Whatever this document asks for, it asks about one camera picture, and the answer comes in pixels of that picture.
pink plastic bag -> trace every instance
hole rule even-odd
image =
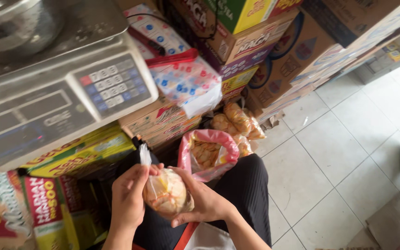
[[[194,163],[191,162],[191,146],[195,141],[218,143],[221,148],[213,167],[192,174]],[[208,182],[234,167],[239,155],[239,148],[228,133],[214,129],[196,129],[183,135],[178,154],[178,167],[187,170],[194,179]]]

scale keypad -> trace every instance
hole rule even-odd
[[[102,116],[108,116],[150,97],[130,55],[78,72],[75,77]]]

hand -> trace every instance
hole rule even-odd
[[[145,166],[135,164],[112,185],[112,220],[110,232],[134,234],[143,222],[143,188],[149,175],[160,175],[163,163]]]
[[[196,181],[183,169],[169,167],[181,176],[181,179],[194,199],[194,210],[178,214],[171,222],[172,227],[187,222],[212,222],[226,220],[237,211],[236,207],[214,190],[200,181]]]

person's left hand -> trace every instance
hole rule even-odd
[[[110,232],[134,234],[143,222],[143,188],[149,175],[159,175],[162,163],[145,166],[135,164],[112,185],[112,220]]]

black pants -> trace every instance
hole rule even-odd
[[[151,154],[152,163],[158,159]],[[117,176],[136,163],[140,163],[138,150],[124,161]],[[271,232],[268,218],[268,173],[262,159],[256,154],[241,158],[237,164],[218,181],[214,188],[218,194],[230,201],[255,230],[271,246]],[[225,221],[210,222],[226,232]],[[171,228],[170,221],[160,217],[146,206],[143,223],[137,228],[133,242],[146,250],[172,250],[179,241],[186,224]]]

